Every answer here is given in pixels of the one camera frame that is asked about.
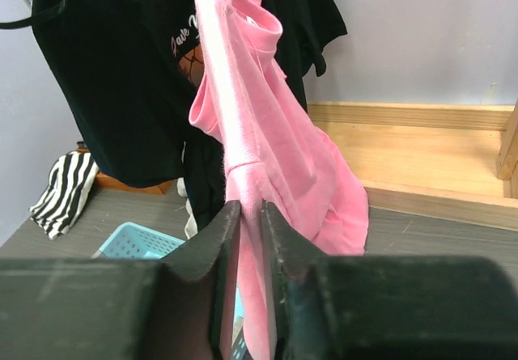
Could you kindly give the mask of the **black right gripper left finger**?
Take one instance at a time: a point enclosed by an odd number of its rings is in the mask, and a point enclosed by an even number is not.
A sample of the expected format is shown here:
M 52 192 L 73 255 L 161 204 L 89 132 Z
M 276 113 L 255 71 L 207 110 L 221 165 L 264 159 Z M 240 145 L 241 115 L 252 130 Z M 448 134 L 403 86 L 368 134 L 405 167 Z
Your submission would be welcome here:
M 240 211 L 160 260 L 2 260 L 2 358 L 231 358 Z

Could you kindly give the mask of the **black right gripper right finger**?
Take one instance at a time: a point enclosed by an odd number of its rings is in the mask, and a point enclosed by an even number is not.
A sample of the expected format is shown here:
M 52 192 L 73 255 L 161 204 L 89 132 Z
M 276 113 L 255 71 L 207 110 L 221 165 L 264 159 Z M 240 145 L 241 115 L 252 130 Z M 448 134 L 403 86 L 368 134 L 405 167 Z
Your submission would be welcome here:
M 273 359 L 514 359 L 517 292 L 471 256 L 330 256 L 261 208 Z

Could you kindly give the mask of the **pink t shirt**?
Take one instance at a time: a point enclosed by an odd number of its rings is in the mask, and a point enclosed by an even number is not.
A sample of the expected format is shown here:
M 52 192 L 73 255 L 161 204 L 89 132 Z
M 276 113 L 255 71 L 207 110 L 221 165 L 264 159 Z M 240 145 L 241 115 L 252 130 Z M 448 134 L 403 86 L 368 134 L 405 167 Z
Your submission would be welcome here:
M 323 252 L 361 255 L 367 193 L 338 147 L 316 127 L 275 60 L 282 25 L 261 0 L 195 0 L 204 74 L 189 121 L 223 145 L 225 198 L 237 200 L 237 285 L 244 339 L 270 357 L 260 209 L 273 202 Z

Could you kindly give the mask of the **black printed t shirt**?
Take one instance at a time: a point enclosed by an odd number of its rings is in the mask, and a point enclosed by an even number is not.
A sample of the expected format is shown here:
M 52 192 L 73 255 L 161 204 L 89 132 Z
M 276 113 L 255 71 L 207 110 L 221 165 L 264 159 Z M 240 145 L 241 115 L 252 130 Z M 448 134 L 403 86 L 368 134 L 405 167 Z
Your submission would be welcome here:
M 33 0 L 41 11 L 61 0 Z M 65 0 L 33 34 L 84 141 L 154 146 L 184 175 L 193 148 L 191 198 L 198 228 L 224 203 L 223 149 L 189 124 L 203 75 L 194 0 Z

